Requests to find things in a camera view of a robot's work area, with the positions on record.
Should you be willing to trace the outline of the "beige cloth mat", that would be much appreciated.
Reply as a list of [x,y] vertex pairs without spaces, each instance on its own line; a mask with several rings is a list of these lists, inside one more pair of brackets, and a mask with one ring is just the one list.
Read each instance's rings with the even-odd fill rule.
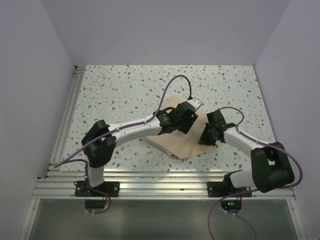
[[145,139],[165,151],[169,156],[175,156],[181,160],[216,152],[217,148],[213,145],[199,144],[200,137],[206,126],[207,116],[200,110],[197,110],[196,114],[198,118],[187,134],[177,130],[172,133],[147,136]]

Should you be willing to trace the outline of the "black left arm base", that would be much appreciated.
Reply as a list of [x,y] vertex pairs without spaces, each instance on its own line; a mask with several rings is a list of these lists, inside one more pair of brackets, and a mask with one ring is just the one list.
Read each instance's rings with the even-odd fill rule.
[[89,212],[106,211],[111,205],[111,198],[117,198],[120,191],[120,182],[104,181],[96,187],[89,187],[86,180],[75,181],[75,197],[84,197],[84,207]]

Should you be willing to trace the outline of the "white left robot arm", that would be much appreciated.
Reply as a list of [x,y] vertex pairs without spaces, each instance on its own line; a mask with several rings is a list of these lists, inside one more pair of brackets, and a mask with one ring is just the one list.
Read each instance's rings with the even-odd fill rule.
[[168,110],[157,110],[138,120],[106,124],[97,121],[81,141],[83,153],[88,159],[86,190],[99,196],[104,190],[104,167],[111,160],[114,149],[124,143],[143,137],[159,136],[180,131],[187,134],[195,123],[196,111],[202,102],[196,98],[179,103]]

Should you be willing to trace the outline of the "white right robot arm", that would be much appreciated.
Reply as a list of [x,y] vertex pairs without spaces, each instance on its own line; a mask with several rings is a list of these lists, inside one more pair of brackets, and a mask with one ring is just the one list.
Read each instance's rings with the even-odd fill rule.
[[200,145],[215,146],[217,142],[228,144],[250,159],[249,170],[237,170],[224,175],[222,189],[227,196],[235,196],[247,188],[267,193],[295,181],[288,155],[281,143],[268,143],[247,134],[237,124],[227,123],[219,110],[208,113],[206,117],[208,122],[199,139]]

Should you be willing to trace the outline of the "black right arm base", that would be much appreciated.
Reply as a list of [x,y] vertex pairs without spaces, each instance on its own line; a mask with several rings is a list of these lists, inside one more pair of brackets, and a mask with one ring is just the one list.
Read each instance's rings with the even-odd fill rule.
[[234,187],[230,175],[230,173],[226,174],[222,181],[208,181],[207,194],[209,198],[223,198],[220,201],[222,209],[236,214],[242,209],[242,198],[250,198],[252,193],[249,192],[250,187]]

